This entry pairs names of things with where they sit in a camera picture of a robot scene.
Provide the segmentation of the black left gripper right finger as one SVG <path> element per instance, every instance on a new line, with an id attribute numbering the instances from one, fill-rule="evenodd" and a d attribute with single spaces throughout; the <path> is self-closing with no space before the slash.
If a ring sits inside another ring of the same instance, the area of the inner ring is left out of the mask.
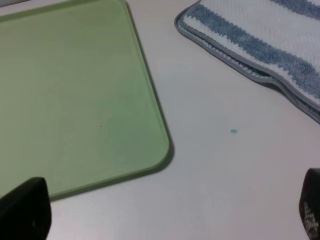
<path id="1" fill-rule="evenodd" d="M 310 240 L 320 239 L 320 169 L 310 168 L 303 181 L 299 214 Z"/>

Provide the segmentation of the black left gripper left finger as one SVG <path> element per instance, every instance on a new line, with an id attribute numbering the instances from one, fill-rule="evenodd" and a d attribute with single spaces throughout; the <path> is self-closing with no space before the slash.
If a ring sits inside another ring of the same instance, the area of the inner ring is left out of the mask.
<path id="1" fill-rule="evenodd" d="M 46 180 L 32 177 L 0 198 L 2 240 L 45 240 L 52 224 Z"/>

